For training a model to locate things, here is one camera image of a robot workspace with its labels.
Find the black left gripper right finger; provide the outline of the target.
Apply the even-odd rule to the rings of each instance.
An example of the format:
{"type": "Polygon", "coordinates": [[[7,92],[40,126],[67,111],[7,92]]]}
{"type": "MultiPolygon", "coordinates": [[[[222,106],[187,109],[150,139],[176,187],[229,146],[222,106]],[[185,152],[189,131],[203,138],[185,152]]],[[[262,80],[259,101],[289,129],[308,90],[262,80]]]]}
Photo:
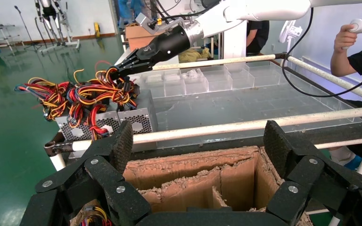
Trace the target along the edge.
{"type": "Polygon", "coordinates": [[[362,226],[362,175],[327,159],[309,140],[267,121],[264,149],[284,180],[266,211],[294,226],[310,200],[320,202],[345,226],[362,226]]]}

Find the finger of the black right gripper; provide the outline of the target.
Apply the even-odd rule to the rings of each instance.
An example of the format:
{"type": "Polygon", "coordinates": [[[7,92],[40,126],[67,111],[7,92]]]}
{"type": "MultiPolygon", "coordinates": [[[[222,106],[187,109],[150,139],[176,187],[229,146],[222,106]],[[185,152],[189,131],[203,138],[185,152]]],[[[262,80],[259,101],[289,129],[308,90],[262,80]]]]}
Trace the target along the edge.
{"type": "Polygon", "coordinates": [[[134,51],[132,51],[122,62],[116,65],[116,68],[118,70],[122,70],[126,68],[131,68],[132,66],[136,66],[137,64],[141,63],[142,61],[137,54],[138,52],[139,49],[135,49],[134,51]]]}
{"type": "Polygon", "coordinates": [[[114,66],[114,70],[111,70],[111,72],[109,72],[109,77],[112,80],[117,80],[119,78],[124,79],[126,76],[151,70],[152,63],[148,61],[123,61],[120,64],[114,66]]]}

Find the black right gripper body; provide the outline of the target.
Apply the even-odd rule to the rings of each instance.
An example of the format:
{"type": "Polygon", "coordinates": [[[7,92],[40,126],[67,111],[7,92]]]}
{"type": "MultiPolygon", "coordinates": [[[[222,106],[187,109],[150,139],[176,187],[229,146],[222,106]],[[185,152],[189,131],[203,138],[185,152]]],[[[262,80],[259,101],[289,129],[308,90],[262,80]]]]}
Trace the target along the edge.
{"type": "Polygon", "coordinates": [[[170,31],[156,36],[147,46],[136,52],[138,63],[157,64],[167,61],[190,48],[185,30],[176,26],[170,31]]]}

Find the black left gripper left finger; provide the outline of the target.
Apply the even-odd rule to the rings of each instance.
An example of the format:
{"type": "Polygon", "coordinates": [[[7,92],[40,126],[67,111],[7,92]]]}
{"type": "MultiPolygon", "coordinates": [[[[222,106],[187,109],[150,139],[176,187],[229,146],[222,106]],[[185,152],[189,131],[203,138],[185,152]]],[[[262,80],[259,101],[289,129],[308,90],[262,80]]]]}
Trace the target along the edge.
{"type": "Polygon", "coordinates": [[[20,224],[67,226],[93,200],[115,225],[138,224],[151,213],[151,206],[123,177],[132,146],[132,126],[124,121],[114,135],[92,142],[76,162],[38,182],[20,224]]]}

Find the operator bare hand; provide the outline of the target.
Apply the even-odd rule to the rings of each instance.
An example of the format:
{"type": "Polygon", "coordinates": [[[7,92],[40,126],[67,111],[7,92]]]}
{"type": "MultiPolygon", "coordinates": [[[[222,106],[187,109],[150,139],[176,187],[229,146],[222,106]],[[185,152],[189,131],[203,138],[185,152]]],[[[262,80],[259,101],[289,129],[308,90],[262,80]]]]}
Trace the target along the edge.
{"type": "Polygon", "coordinates": [[[345,47],[350,47],[355,44],[357,34],[350,32],[354,28],[353,24],[345,24],[340,28],[339,33],[334,40],[334,51],[337,53],[346,52],[345,47]]]}

